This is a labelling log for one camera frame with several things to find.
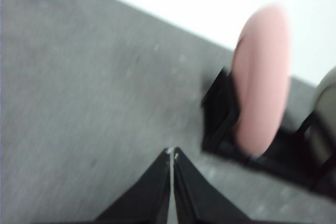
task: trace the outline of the gray object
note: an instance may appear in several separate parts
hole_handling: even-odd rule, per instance
[[[94,219],[167,146],[251,218],[334,223],[332,201],[200,152],[231,51],[116,0],[2,0],[1,28],[2,223]],[[313,94],[293,80],[287,127]]]

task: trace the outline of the black plastic bracket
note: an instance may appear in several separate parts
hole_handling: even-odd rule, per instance
[[[336,141],[315,112],[303,121],[296,132],[286,132],[280,128],[266,152],[259,158],[252,158],[239,150],[232,133],[239,117],[239,106],[231,74],[220,71],[202,100],[202,108],[204,151],[232,158],[250,168],[264,170],[336,198],[335,185],[327,178],[329,172],[336,168]],[[307,143],[309,139],[305,133],[312,125],[334,153],[322,166],[316,165]]]

